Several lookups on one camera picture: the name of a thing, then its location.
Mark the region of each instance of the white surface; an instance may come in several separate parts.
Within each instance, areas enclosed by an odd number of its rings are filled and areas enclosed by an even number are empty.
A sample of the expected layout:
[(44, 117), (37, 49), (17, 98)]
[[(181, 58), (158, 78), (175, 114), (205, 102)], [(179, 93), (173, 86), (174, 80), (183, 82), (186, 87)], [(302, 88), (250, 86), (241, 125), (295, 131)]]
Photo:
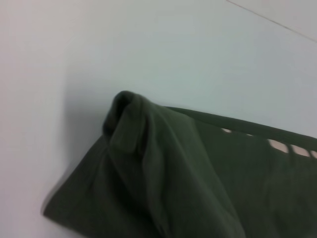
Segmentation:
[(42, 203), (116, 93), (317, 136), (317, 44), (224, 0), (0, 3), (0, 237), (74, 238)]
[(317, 42), (316, 0), (229, 0)]

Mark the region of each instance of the folded cloth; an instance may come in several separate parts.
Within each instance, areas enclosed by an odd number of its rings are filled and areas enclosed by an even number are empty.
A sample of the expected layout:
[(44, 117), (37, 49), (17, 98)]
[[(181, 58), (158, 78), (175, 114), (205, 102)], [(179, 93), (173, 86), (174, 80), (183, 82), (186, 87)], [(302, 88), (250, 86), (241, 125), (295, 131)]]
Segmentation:
[(44, 215), (90, 238), (317, 237), (314, 151), (308, 136), (125, 91)]

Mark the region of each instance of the dark green cloth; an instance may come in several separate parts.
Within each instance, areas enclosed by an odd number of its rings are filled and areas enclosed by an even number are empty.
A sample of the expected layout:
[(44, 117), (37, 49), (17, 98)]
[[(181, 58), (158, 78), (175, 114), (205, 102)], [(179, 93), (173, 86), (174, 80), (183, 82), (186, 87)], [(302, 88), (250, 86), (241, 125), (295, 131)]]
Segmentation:
[(90, 238), (315, 238), (317, 159), (292, 144), (317, 151), (308, 136), (121, 92), (44, 215)]

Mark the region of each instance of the olive green garment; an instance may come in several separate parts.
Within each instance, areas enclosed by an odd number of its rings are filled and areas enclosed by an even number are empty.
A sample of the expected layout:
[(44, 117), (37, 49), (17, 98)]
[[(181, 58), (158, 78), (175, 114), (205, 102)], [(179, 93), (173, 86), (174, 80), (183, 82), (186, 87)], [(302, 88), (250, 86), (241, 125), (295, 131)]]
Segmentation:
[(89, 238), (315, 238), (312, 151), (311, 137), (121, 92), (44, 215)]

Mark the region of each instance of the green fabric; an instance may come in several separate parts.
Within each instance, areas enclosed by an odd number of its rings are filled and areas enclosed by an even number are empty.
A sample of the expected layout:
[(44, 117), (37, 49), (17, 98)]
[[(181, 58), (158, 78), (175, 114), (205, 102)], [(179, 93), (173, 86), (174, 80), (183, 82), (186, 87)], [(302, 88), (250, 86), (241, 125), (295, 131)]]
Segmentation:
[(44, 215), (90, 238), (317, 237), (317, 159), (291, 144), (317, 151), (311, 137), (121, 92)]

